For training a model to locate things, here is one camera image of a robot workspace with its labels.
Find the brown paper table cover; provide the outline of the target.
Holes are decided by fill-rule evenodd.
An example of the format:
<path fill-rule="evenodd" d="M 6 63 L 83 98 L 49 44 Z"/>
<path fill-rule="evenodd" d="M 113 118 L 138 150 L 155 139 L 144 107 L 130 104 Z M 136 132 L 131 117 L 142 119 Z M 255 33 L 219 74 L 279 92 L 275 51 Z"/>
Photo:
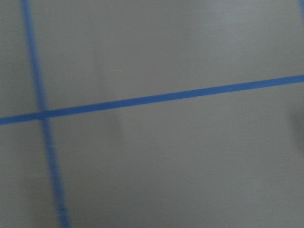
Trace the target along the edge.
<path fill-rule="evenodd" d="M 3 228 L 301 228 L 301 0 L 3 0 Z"/>

